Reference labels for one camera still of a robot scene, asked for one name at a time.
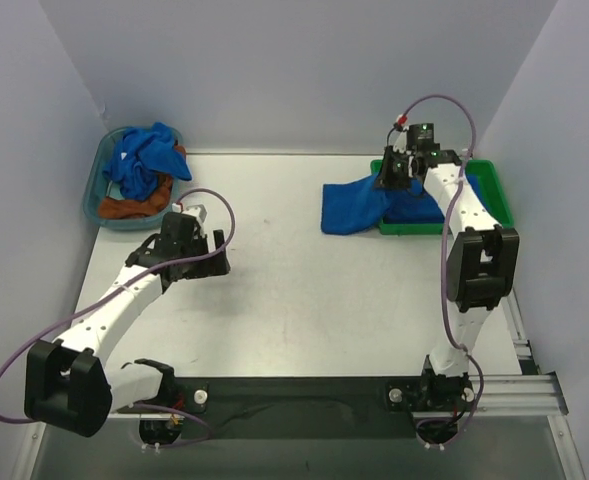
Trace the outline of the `blue towel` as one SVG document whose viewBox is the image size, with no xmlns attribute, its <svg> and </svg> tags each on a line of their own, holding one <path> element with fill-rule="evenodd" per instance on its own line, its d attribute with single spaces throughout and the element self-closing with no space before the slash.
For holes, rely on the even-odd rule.
<svg viewBox="0 0 589 480">
<path fill-rule="evenodd" d="M 437 202 L 413 181 L 406 190 L 388 193 L 389 208 L 384 220 L 392 224 L 442 224 L 444 215 Z"/>
<path fill-rule="evenodd" d="M 328 235 L 351 235 L 373 228 L 389 210 L 386 190 L 377 188 L 371 174 L 345 184 L 322 187 L 320 228 Z"/>
</svg>

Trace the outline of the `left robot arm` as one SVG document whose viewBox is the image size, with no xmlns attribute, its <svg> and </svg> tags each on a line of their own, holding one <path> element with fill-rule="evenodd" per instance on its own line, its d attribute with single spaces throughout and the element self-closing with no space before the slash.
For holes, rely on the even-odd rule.
<svg viewBox="0 0 589 480">
<path fill-rule="evenodd" d="M 206 234 L 206 216 L 202 205 L 166 214 L 160 231 L 127 257 L 97 309 L 54 340 L 30 347 L 24 399 L 29 419 L 91 437 L 120 409 L 183 403 L 167 364 L 136 359 L 111 371 L 105 365 L 133 323 L 173 283 L 230 272 L 225 235 Z"/>
</svg>

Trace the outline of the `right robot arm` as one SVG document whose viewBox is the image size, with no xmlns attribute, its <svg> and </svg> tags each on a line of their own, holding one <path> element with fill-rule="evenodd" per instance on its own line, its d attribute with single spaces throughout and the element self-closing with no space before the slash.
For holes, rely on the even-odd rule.
<svg viewBox="0 0 589 480">
<path fill-rule="evenodd" d="M 413 181 L 444 215 L 440 297 L 445 334 L 428 360 L 435 374 L 462 377 L 486 320 L 512 290 L 520 238 L 488 212 L 454 152 L 387 146 L 374 186 L 401 191 Z"/>
</svg>

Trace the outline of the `pile of blue towels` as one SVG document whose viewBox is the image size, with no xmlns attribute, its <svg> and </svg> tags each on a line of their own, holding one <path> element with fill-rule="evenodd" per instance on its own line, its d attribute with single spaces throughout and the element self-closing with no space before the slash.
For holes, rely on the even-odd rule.
<svg viewBox="0 0 589 480">
<path fill-rule="evenodd" d="M 174 131 L 164 123 L 126 128 L 102 173 L 119 186 L 124 199 L 144 201 L 158 188 L 160 174 L 192 180 L 186 155 L 178 146 Z"/>
</svg>

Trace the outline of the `orange brown towel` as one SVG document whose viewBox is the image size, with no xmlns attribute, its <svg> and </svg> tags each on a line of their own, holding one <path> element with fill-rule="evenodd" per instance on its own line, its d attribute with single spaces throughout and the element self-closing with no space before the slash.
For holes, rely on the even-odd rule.
<svg viewBox="0 0 589 480">
<path fill-rule="evenodd" d="M 186 155 L 185 148 L 179 144 L 177 150 Z M 158 188 L 144 201 L 115 200 L 105 198 L 99 206 L 99 216 L 105 219 L 141 218 L 159 213 L 170 201 L 173 182 L 169 176 L 160 174 Z"/>
</svg>

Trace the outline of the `teal plastic basket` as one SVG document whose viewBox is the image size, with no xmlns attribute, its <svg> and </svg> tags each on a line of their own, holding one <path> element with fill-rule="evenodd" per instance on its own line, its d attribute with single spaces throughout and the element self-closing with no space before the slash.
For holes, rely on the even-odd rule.
<svg viewBox="0 0 589 480">
<path fill-rule="evenodd" d="M 111 159 L 114 147 L 126 130 L 127 127 L 114 129 L 100 140 L 86 182 L 82 209 L 88 220 L 109 230 L 145 231 L 158 229 L 162 223 L 163 215 L 171 210 L 171 203 L 178 198 L 180 193 L 177 180 L 173 182 L 169 203 L 155 215 L 132 219 L 105 219 L 99 216 L 99 206 L 105 198 L 123 199 L 120 188 L 103 175 L 103 168 Z"/>
</svg>

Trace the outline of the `green plastic tray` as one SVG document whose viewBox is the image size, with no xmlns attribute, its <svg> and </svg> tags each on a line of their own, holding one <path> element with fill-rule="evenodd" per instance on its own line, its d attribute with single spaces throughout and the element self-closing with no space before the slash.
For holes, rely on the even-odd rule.
<svg viewBox="0 0 589 480">
<path fill-rule="evenodd" d="M 466 175 L 484 208 L 506 228 L 514 227 L 514 219 L 494 164 L 489 160 L 473 159 Z M 383 219 L 378 223 L 382 235 L 440 235 L 442 224 L 392 224 Z"/>
</svg>

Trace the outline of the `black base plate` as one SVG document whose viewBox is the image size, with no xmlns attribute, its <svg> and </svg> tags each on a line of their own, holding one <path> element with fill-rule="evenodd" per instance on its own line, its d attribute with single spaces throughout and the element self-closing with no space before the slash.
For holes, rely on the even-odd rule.
<svg viewBox="0 0 589 480">
<path fill-rule="evenodd" d="M 143 442 L 396 440 L 446 443 L 474 412 L 466 376 L 180 378 L 163 400 L 139 401 Z"/>
</svg>

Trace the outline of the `aluminium frame rail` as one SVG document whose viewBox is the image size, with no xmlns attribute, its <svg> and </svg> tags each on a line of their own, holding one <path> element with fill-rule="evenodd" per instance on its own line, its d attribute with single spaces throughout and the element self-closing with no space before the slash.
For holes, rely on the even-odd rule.
<svg viewBox="0 0 589 480">
<path fill-rule="evenodd" d="M 488 375 L 475 412 L 476 417 L 550 417 L 565 416 L 569 409 L 554 374 Z M 169 413 L 150 408 L 125 409 L 108 415 L 109 420 L 161 420 Z"/>
</svg>

